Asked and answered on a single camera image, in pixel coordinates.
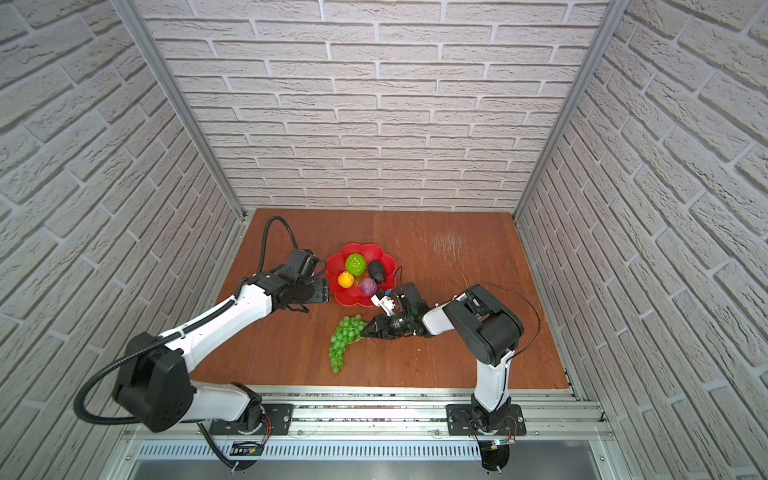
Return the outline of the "green grape bunch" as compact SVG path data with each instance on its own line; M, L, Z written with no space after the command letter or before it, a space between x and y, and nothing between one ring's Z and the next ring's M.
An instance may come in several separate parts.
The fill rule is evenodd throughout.
M345 363L347 348L362 339L366 323L360 315L345 316L329 339L328 358L331 370L338 374Z

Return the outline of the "purple fake fruit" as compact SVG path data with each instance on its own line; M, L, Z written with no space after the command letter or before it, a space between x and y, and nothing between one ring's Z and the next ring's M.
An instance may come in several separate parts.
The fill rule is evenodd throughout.
M359 288L365 297L370 298L379 291L379 284L374 279L365 277L361 280Z

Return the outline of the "yellow fake lemon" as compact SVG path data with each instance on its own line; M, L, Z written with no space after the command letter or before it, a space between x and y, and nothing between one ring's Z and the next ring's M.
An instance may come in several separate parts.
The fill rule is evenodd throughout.
M348 271L341 272L337 277L337 284L342 289L349 289L355 284L356 277Z

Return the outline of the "green bumpy custard apple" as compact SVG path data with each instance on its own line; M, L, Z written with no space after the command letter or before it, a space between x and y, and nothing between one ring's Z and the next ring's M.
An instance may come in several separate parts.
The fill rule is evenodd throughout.
M367 261L360 253L352 253L345 260L345 270L354 277L361 277L367 271Z

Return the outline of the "dark fake avocado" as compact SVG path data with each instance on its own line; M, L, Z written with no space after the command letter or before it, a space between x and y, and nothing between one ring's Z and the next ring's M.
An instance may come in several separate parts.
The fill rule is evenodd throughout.
M387 281L387 271L380 260L372 260L367 266L367 271L376 284L381 285Z

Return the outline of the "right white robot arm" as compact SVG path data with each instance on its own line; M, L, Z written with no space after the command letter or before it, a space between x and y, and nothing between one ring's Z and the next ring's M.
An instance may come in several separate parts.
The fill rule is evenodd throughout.
M490 432L509 416L511 361L524 334L524 325L484 285L475 283L451 300L430 306L415 285L407 283L392 297L378 293L372 302L382 313L363 327L363 338L433 338L456 332L477 361L471 397L475 425Z

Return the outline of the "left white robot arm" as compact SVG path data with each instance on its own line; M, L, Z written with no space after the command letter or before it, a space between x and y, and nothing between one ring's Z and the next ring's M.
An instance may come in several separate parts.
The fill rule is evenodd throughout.
M329 282L309 250L295 249L286 264L243 278L225 301L158 336L142 333L126 350L113 399L136 422L162 432L184 422L225 421L252 433L264 421L262 398L242 383L194 381L191 373L218 347L279 310L307 312L329 299Z

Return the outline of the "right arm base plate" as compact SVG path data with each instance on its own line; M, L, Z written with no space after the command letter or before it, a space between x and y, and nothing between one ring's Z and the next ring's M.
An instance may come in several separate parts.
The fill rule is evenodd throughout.
M491 413L481 406L449 404L446 421L451 436L505 436L521 437L527 434L522 409L518 404L506 403Z

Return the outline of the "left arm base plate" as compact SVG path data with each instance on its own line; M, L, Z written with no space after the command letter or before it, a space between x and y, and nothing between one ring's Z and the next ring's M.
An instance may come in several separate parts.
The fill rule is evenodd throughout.
M267 403L249 407L234 421L213 420L208 431L216 435L286 436L292 423L294 406L289 403Z

